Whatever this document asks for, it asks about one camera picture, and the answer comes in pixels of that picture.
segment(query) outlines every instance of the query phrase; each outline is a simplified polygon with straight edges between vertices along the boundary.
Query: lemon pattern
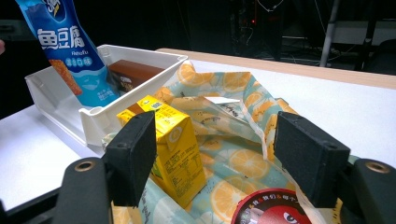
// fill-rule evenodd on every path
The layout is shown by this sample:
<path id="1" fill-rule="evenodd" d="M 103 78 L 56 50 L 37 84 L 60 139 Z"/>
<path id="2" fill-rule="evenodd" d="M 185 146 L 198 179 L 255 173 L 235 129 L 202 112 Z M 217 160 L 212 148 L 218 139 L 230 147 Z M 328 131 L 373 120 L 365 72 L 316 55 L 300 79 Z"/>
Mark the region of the lemon pattern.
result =
<path id="1" fill-rule="evenodd" d="M 206 185 L 181 208 L 149 179 L 136 223 L 230 223 L 237 204 L 250 193 L 295 189 L 275 166 L 277 112 L 293 111 L 285 102 L 249 72 L 197 73 L 185 61 L 170 80 L 155 96 L 190 115 Z M 213 95 L 239 102 L 216 105 L 204 97 Z"/>

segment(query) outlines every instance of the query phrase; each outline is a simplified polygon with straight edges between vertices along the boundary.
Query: brown chocolate bar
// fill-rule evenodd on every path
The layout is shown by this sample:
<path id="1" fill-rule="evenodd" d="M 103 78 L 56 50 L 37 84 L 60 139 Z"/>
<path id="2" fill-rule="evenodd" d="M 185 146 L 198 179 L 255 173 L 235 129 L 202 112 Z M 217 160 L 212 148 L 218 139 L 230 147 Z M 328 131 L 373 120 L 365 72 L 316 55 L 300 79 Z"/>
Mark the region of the brown chocolate bar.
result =
<path id="1" fill-rule="evenodd" d="M 120 91 L 130 91 L 150 78 L 160 74 L 164 69 L 142 63 L 119 60 L 108 66 Z"/>

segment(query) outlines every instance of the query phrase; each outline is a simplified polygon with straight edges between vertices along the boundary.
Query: cardboard box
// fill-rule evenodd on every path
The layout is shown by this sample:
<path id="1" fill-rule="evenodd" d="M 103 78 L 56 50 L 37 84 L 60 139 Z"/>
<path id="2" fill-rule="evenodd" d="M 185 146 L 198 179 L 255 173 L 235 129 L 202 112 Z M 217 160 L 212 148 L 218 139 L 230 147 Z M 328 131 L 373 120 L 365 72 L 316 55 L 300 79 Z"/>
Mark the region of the cardboard box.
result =
<path id="1" fill-rule="evenodd" d="M 157 159 L 153 180 L 180 206 L 186 207 L 206 184 L 190 116 L 148 95 L 120 112 L 124 125 L 133 116 L 155 110 Z"/>

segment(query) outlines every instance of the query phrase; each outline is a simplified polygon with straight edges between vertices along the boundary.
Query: dark background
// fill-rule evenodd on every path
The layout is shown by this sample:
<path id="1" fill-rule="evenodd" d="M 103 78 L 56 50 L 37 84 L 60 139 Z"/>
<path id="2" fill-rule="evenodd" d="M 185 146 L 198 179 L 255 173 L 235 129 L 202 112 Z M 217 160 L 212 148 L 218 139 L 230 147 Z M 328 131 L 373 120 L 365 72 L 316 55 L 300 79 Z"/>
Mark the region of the dark background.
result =
<path id="1" fill-rule="evenodd" d="M 367 1 L 342 1 L 339 17 L 364 19 Z M 82 28 L 96 46 L 186 49 L 266 60 L 265 53 L 275 61 L 285 53 L 282 35 L 288 29 L 296 29 L 307 41 L 304 45 L 309 46 L 309 53 L 321 47 L 324 32 L 318 18 L 326 26 L 332 10 L 332 0 L 261 0 L 265 8 L 278 5 L 271 12 L 254 0 L 74 0 L 74 3 Z M 393 8 L 386 4 L 382 15 L 394 18 Z M 0 20 L 24 21 L 16 1 L 2 0 Z M 24 77 L 50 66 L 36 40 L 6 40 L 6 46 L 6 52 L 0 56 L 0 119 L 33 104 Z"/>

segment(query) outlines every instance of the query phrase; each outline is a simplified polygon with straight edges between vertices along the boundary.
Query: white table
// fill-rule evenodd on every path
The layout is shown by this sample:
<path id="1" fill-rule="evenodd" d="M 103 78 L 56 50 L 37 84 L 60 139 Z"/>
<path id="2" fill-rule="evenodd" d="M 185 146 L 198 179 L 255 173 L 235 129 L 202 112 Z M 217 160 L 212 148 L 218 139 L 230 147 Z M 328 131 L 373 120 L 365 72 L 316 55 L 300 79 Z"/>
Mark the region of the white table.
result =
<path id="1" fill-rule="evenodd" d="M 396 77 L 160 51 L 188 55 L 197 72 L 250 71 L 274 97 L 285 99 L 353 155 L 396 166 Z M 6 210 L 32 200 L 60 187 L 71 162 L 100 154 L 64 133 L 34 105 L 27 107 L 0 120 L 0 199 Z"/>

